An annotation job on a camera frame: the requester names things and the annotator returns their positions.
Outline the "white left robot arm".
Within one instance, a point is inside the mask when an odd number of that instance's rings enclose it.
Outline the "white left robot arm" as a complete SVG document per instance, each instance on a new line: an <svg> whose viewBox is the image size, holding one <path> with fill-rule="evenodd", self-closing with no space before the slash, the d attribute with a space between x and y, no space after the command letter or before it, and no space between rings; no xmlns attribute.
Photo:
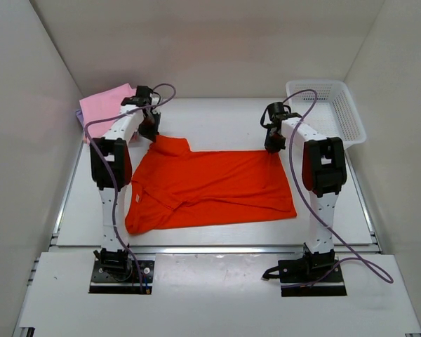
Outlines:
<svg viewBox="0 0 421 337"><path fill-rule="evenodd" d="M125 193L133 175L129 143L136 136L157 141L162 105L155 88L128 84L81 101L91 175L102 202L101 253L129 254L128 240L121 234Z"/></svg>

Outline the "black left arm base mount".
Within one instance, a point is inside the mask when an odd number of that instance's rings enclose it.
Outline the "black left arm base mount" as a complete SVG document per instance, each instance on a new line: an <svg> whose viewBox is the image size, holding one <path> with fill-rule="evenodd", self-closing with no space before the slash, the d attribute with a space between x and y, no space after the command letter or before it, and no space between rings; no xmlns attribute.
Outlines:
<svg viewBox="0 0 421 337"><path fill-rule="evenodd" d="M88 292L92 294L151 295L154 260L135 262L127 251L95 250Z"/></svg>

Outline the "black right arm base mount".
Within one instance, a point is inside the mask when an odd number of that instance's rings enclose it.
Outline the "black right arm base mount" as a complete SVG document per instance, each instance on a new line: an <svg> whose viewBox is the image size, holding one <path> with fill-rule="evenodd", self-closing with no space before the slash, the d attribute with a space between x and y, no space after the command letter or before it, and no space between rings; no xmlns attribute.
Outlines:
<svg viewBox="0 0 421 337"><path fill-rule="evenodd" d="M344 277L334 250L312 253L307 246L296 259L282 259L262 275L262 279L280 281L283 297L346 296Z"/></svg>

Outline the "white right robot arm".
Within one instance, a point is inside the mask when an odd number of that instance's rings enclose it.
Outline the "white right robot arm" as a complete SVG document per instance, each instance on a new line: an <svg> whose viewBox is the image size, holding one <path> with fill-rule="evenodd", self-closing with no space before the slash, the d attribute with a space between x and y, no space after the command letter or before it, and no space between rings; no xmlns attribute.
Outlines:
<svg viewBox="0 0 421 337"><path fill-rule="evenodd" d="M267 130L265 149L277 153L286 143L302 151L301 183L309 192L309 239L305 251L311 257L334 254L335 204L347 181L344 145L339 137L328 137L300 121L300 115L282 102L269 104L260 124Z"/></svg>

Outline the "orange t shirt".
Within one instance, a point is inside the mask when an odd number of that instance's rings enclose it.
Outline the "orange t shirt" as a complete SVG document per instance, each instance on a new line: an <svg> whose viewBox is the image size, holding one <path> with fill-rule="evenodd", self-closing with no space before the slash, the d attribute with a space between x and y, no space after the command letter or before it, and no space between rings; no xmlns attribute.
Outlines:
<svg viewBox="0 0 421 337"><path fill-rule="evenodd" d="M288 220L297 216L280 156L265 150L193 151L159 136L131 178L129 234Z"/></svg>

